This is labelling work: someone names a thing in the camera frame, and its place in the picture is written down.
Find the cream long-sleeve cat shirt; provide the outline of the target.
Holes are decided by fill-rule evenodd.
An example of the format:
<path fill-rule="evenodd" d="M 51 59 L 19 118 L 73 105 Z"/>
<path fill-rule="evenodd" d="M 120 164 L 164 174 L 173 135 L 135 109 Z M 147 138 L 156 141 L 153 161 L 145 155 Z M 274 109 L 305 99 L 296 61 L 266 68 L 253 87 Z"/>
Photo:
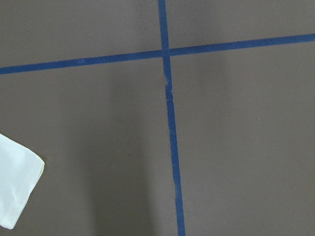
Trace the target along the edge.
<path fill-rule="evenodd" d="M 12 230 L 44 171 L 44 161 L 23 145 L 0 136 L 0 225 Z"/>

